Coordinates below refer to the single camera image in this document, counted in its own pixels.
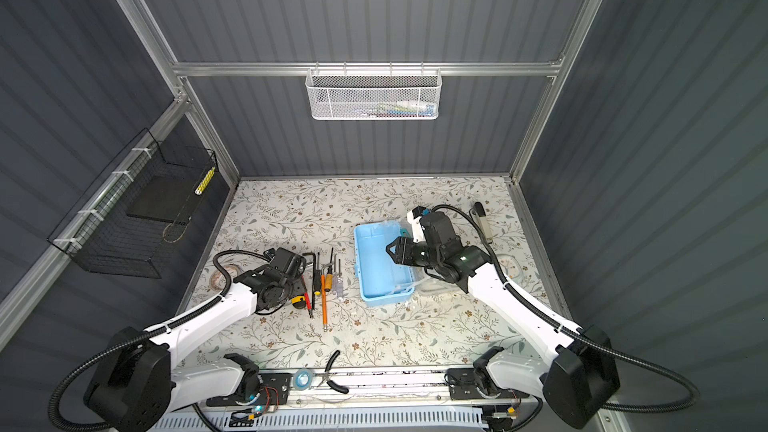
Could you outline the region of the yellow black utility knife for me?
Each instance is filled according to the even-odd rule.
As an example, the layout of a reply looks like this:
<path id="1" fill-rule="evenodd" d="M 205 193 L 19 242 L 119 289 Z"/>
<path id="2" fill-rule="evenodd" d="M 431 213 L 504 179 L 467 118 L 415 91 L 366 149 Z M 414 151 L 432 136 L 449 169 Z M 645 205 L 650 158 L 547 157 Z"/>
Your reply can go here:
<path id="1" fill-rule="evenodd" d="M 291 304 L 297 310 L 305 310 L 307 308 L 307 295 L 302 294 L 293 297 L 291 299 Z"/>

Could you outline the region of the blue plastic tool box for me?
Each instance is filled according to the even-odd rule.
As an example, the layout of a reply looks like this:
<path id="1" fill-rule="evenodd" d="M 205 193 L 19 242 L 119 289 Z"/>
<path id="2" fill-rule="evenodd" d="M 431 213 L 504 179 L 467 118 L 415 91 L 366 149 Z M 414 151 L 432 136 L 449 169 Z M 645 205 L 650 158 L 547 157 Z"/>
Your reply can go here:
<path id="1" fill-rule="evenodd" d="M 388 245 L 401 236 L 398 221 L 357 225 L 353 230 L 355 275 L 360 297 L 368 307 L 383 307 L 408 301 L 415 288 L 412 269 L 396 264 Z"/>

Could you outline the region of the black hex key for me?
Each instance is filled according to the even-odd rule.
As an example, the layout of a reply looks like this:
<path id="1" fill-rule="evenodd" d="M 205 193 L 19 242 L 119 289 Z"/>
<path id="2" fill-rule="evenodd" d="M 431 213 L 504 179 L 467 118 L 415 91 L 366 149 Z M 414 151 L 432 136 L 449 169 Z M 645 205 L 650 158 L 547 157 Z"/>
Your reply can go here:
<path id="1" fill-rule="evenodd" d="M 305 258 L 306 261 L 306 270 L 308 274 L 308 282 L 306 285 L 307 293 L 310 296 L 314 295 L 315 290 L 315 277 L 316 277 L 316 259 L 317 254 L 315 252 L 305 252 L 302 254 L 302 256 Z"/>

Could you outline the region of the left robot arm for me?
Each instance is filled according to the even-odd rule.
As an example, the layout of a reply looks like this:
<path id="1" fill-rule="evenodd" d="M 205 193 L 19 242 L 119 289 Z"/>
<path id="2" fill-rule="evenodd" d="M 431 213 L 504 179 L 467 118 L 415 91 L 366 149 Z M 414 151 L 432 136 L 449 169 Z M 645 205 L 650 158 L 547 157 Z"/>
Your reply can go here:
<path id="1" fill-rule="evenodd" d="M 285 248 L 260 255 L 262 265 L 236 277 L 220 260 L 225 286 L 208 301 L 161 324 L 138 331 L 126 328 L 112 342 L 118 351 L 96 366 L 84 394 L 85 406 L 109 428 L 147 431 L 166 413 L 214 397 L 231 397 L 241 406 L 274 399 L 259 367 L 239 353 L 182 370 L 180 363 L 200 345 L 251 315 L 269 315 L 307 294 L 306 257 Z"/>

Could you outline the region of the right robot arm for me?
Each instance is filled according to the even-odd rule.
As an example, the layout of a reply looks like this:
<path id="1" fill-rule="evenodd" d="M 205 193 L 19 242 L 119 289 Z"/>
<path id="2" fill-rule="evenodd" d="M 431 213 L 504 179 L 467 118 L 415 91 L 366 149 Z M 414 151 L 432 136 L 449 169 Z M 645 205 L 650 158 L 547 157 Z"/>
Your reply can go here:
<path id="1" fill-rule="evenodd" d="M 525 359 L 490 348 L 473 363 L 478 392 L 488 398 L 513 391 L 535 396 L 563 422 L 583 428 L 620 387 L 615 360 L 602 351 L 611 345 L 608 335 L 580 327 L 508 279 L 489 252 L 461 241 L 445 213 L 416 207 L 407 221 L 410 232 L 386 247 L 392 261 L 421 268 L 484 303 L 537 354 Z"/>

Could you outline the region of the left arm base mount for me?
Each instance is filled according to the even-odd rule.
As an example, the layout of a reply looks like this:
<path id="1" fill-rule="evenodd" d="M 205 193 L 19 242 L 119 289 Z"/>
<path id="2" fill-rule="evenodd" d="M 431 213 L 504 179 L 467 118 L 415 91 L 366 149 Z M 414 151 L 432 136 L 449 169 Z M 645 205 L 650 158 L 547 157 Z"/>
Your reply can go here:
<path id="1" fill-rule="evenodd" d="M 259 379 L 244 379 L 234 393 L 209 398 L 208 407 L 282 406 L 287 403 L 291 390 L 290 373 L 261 373 Z"/>

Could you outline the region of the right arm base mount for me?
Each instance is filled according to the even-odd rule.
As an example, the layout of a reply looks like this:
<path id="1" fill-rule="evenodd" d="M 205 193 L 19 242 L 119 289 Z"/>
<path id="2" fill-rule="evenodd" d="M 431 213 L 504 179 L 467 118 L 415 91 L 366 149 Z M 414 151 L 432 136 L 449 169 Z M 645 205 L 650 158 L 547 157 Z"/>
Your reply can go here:
<path id="1" fill-rule="evenodd" d="M 525 392 L 499 388 L 472 367 L 449 368 L 444 374 L 444 381 L 452 400 L 521 400 L 529 397 Z"/>

